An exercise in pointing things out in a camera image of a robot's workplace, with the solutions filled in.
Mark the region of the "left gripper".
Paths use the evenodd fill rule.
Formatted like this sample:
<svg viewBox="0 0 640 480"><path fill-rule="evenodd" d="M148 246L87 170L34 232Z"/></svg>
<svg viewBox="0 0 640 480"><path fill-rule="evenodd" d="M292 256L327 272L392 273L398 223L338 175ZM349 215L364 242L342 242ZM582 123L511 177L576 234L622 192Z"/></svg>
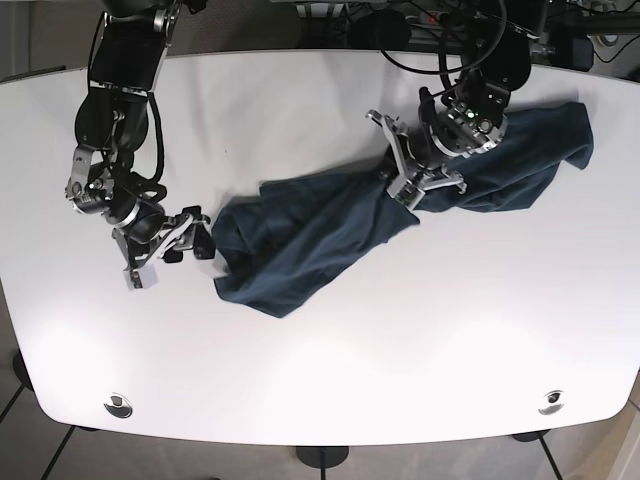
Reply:
<svg viewBox="0 0 640 480"><path fill-rule="evenodd" d="M366 117L381 128L389 144L383 177L387 194L397 203L414 210L429 192L449 187L466 192L463 176L448 169L450 158L432 146L423 129L376 110L369 110Z"/></svg>

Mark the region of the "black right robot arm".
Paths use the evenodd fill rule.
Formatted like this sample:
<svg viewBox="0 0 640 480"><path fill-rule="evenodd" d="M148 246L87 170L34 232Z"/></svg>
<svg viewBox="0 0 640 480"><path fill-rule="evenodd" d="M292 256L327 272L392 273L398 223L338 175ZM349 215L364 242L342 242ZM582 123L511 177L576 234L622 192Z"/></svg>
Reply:
<svg viewBox="0 0 640 480"><path fill-rule="evenodd" d="M158 281L158 262L175 264L190 251L215 255L210 218L198 206L166 214L162 121L154 93L182 9L203 1L106 1L93 36L87 95L74 124L74 150L65 196L85 215L100 215L125 261L131 290Z"/></svg>

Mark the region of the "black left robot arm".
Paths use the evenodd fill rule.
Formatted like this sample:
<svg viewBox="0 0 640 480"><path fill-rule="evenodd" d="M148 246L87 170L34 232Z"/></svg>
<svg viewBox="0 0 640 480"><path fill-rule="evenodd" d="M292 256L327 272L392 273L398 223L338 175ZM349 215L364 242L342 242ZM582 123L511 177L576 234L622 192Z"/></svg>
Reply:
<svg viewBox="0 0 640 480"><path fill-rule="evenodd" d="M523 74L500 71L498 62L509 57L503 42L509 20L507 3L497 5L496 16L477 7L449 16L436 70L408 67L383 54L402 70L439 76L443 86L437 94L426 87L419 90L416 129L376 110L367 112L389 144L392 168L385 173L386 193L409 211L437 189L455 187L464 194L464 177L450 169L449 162L487 153L505 136L505 109L511 93L527 81L530 64Z"/></svg>

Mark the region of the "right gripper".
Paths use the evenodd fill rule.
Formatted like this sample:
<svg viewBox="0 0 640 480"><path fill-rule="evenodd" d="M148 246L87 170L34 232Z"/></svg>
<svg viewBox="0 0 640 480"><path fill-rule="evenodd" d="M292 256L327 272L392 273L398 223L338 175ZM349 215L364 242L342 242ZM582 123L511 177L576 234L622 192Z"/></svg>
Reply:
<svg viewBox="0 0 640 480"><path fill-rule="evenodd" d="M213 259L216 245L210 226L211 218L199 206L167 216L159 205L135 204L112 230L112 238L126 260L123 274L128 289L151 288L158 282L156 264L179 263L188 251L197 260Z"/></svg>

